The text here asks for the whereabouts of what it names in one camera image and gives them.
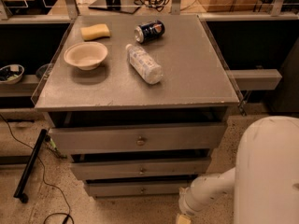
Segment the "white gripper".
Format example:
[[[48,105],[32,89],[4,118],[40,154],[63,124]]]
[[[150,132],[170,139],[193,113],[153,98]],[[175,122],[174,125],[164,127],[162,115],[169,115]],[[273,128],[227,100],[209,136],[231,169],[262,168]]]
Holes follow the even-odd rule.
[[[185,215],[191,217],[195,216],[203,209],[203,206],[199,203],[198,200],[195,199],[195,196],[192,194],[191,188],[180,187],[178,189],[178,192],[178,206],[182,214],[177,214],[176,224],[192,224],[191,219]]]

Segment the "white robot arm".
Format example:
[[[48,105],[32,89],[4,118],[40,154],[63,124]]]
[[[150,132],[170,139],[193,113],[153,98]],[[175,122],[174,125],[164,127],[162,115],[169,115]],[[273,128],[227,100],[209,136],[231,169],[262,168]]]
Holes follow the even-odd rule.
[[[234,194],[234,224],[299,224],[299,118],[271,116],[241,137],[235,167],[200,176],[179,191],[176,224],[224,193]]]

